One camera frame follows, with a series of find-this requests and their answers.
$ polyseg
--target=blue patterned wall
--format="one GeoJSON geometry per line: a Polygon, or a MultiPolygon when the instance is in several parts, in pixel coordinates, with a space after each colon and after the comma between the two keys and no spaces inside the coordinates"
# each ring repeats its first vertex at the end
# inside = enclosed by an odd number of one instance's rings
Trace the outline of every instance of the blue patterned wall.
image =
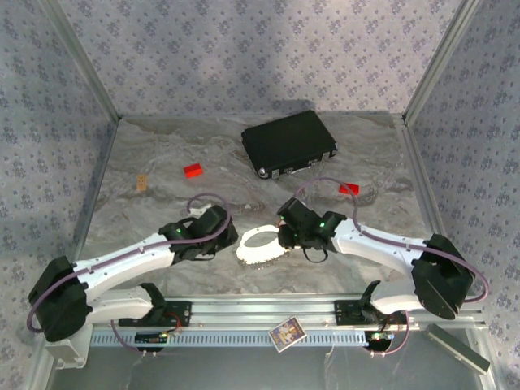
{"type": "Polygon", "coordinates": [[[60,2],[125,116],[401,113],[461,0],[60,2]]]}
{"type": "Polygon", "coordinates": [[[36,0],[0,2],[0,388],[22,387],[26,296],[72,254],[115,126],[36,0]]]}
{"type": "Polygon", "coordinates": [[[490,332],[520,388],[520,2],[483,2],[413,130],[448,234],[491,282],[490,332]]]}

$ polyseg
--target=red lego brick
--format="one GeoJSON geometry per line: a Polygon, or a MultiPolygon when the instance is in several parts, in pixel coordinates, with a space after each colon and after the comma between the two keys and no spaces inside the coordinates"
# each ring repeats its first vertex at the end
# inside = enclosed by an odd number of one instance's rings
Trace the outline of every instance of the red lego brick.
{"type": "MultiPolygon", "coordinates": [[[[352,191],[354,193],[354,195],[356,195],[356,196],[359,195],[359,185],[350,184],[350,183],[345,183],[345,185],[350,188],[350,191],[352,191]]],[[[340,192],[349,193],[349,191],[347,191],[347,188],[344,185],[340,186],[340,192]]]]}
{"type": "Polygon", "coordinates": [[[185,167],[184,168],[184,174],[188,178],[189,177],[202,175],[201,164],[197,163],[197,164],[190,165],[189,167],[185,167]]]}

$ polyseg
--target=marble surface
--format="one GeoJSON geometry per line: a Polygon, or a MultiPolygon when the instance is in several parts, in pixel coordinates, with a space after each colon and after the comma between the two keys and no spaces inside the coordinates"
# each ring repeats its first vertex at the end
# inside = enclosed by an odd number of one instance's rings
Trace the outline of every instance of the marble surface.
{"type": "MultiPolygon", "coordinates": [[[[102,181],[81,258],[130,245],[168,222],[186,217],[186,201],[211,191],[229,201],[237,231],[277,221],[276,211],[299,184],[332,176],[361,185],[360,222],[406,236],[428,236],[391,115],[322,114],[339,144],[326,162],[278,180],[260,180],[241,144],[241,132],[272,116],[198,119],[123,119],[102,181]],[[183,167],[200,163],[204,174],[186,179],[183,167]],[[148,175],[145,192],[137,175],[148,175]]],[[[319,214],[350,215],[352,203],[336,184],[321,183],[302,195],[319,214]]],[[[331,254],[319,265],[293,251],[271,266],[240,264],[238,244],[211,262],[182,262],[128,281],[154,282],[165,296],[227,293],[361,293],[372,280],[402,276],[363,258],[331,254]]]]}

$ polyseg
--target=purple cable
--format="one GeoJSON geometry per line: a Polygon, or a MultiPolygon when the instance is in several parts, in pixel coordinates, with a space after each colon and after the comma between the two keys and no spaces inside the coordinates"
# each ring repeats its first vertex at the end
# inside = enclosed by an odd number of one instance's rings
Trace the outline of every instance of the purple cable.
{"type": "Polygon", "coordinates": [[[403,243],[400,241],[395,241],[395,240],[389,240],[388,238],[379,237],[372,233],[362,230],[362,226],[358,222],[358,199],[356,198],[356,196],[354,195],[352,190],[349,188],[349,186],[346,185],[344,182],[342,182],[338,179],[331,178],[331,177],[314,177],[313,179],[307,180],[304,184],[302,184],[300,187],[298,187],[298,189],[296,190],[296,192],[294,193],[293,196],[296,197],[298,195],[298,193],[300,193],[304,188],[308,187],[309,185],[313,184],[316,181],[322,181],[322,180],[338,183],[339,185],[342,185],[344,188],[347,189],[347,191],[349,192],[350,196],[352,197],[353,203],[354,203],[354,211],[352,213],[352,220],[353,220],[354,226],[362,235],[367,236],[368,238],[371,238],[374,241],[397,246],[399,248],[415,249],[415,250],[420,250],[423,252],[428,252],[429,254],[441,256],[441,257],[447,258],[449,261],[455,262],[456,264],[459,264],[459,265],[465,267],[466,269],[468,269],[469,271],[473,272],[475,275],[477,275],[483,281],[484,291],[478,297],[466,299],[464,302],[467,302],[467,303],[480,302],[480,301],[483,301],[484,299],[486,299],[486,297],[489,295],[489,282],[486,279],[486,277],[483,275],[483,273],[480,272],[475,266],[472,266],[471,264],[458,258],[457,256],[454,256],[450,253],[445,253],[438,249],[427,248],[427,247],[421,246],[421,245],[407,245],[406,243],[403,243]]]}
{"type": "MultiPolygon", "coordinates": [[[[224,209],[227,211],[226,220],[224,221],[224,224],[215,233],[210,234],[209,236],[205,236],[205,237],[201,237],[201,238],[194,238],[191,240],[168,240],[168,241],[156,242],[154,244],[149,244],[149,245],[144,246],[143,250],[146,251],[149,249],[157,248],[159,246],[172,245],[172,244],[200,244],[202,242],[213,240],[214,238],[219,236],[224,230],[226,230],[229,223],[231,222],[231,214],[229,211],[229,205],[223,197],[221,197],[220,195],[218,195],[216,193],[199,193],[199,194],[195,195],[194,197],[192,197],[188,201],[188,205],[186,206],[186,209],[188,210],[188,212],[190,211],[190,206],[192,205],[193,201],[195,201],[196,199],[198,199],[200,197],[216,197],[224,204],[224,209]]],[[[133,256],[134,254],[140,254],[140,253],[141,253],[141,251],[139,249],[134,249],[127,253],[123,253],[123,254],[120,254],[119,256],[106,260],[104,262],[95,264],[95,265],[91,266],[90,269],[91,269],[91,271],[96,271],[100,268],[107,267],[111,264],[114,264],[115,262],[120,262],[121,260],[124,260],[125,258],[129,258],[129,257],[133,256]]],[[[52,284],[48,289],[46,289],[40,295],[40,297],[36,300],[36,302],[34,302],[34,305],[32,305],[31,310],[29,311],[27,320],[25,322],[25,324],[27,325],[27,329],[34,333],[42,333],[43,329],[38,329],[33,326],[33,317],[34,317],[34,314],[37,312],[38,307],[56,288],[60,287],[62,284],[66,283],[67,281],[72,280],[78,276],[81,276],[87,272],[89,272],[89,269],[87,269],[87,268],[84,268],[83,270],[79,270],[76,272],[72,272],[71,274],[63,277],[62,279],[60,279],[57,282],[55,282],[54,284],[52,284]]]]}

